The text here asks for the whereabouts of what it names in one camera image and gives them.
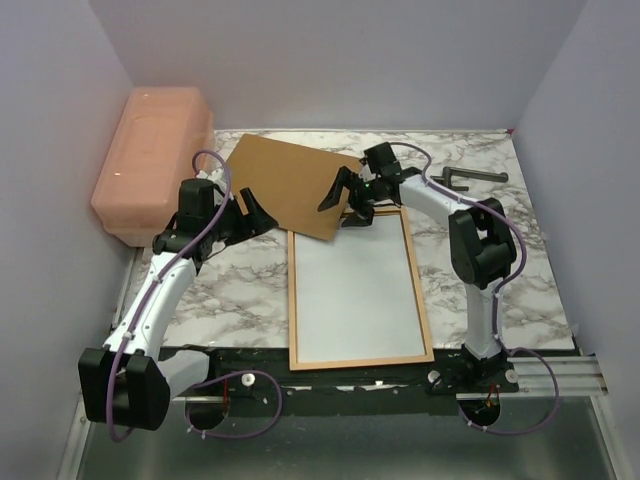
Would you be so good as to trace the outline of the brown frame backing board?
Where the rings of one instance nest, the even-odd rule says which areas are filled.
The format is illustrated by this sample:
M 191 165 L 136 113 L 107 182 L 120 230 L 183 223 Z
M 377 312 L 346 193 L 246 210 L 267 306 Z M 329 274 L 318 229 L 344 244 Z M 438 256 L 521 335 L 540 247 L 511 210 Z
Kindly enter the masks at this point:
M 227 165 L 235 195 L 250 189 L 280 228 L 324 241 L 332 240 L 338 230 L 347 194 L 342 193 L 338 204 L 323 212 L 318 205 L 341 167 L 356 173 L 362 168 L 353 156 L 252 134 L 240 138 Z

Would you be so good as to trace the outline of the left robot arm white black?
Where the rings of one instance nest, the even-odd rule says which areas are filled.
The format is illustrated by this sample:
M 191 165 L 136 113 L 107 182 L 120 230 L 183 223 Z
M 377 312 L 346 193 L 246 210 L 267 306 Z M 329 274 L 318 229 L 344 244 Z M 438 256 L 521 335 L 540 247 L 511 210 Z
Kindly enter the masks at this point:
M 164 335 L 215 244 L 236 245 L 277 225 L 248 188 L 234 197 L 207 179 L 181 183 L 177 212 L 153 239 L 148 273 L 129 310 L 101 347 L 79 358 L 90 421 L 154 431 L 173 398 L 191 387 L 201 395 L 220 387 L 222 372 L 203 350 L 187 347 L 162 359 Z

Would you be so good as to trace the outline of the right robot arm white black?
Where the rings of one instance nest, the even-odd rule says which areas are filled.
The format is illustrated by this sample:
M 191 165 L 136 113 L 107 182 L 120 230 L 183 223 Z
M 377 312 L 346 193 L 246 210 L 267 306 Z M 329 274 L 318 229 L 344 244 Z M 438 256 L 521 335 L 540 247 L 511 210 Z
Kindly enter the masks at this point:
M 343 226 L 365 227 L 376 204 L 390 201 L 446 227 L 451 264 L 465 285 L 467 333 L 452 369 L 436 369 L 430 382 L 441 391 L 483 391 L 508 366 L 500 316 L 502 289 L 517 258 L 511 224 L 497 199 L 475 200 L 434 181 L 425 169 L 402 167 L 394 146 L 385 142 L 365 150 L 360 162 L 367 177 L 340 167 L 317 209 L 328 210 L 345 197 L 351 211 Z

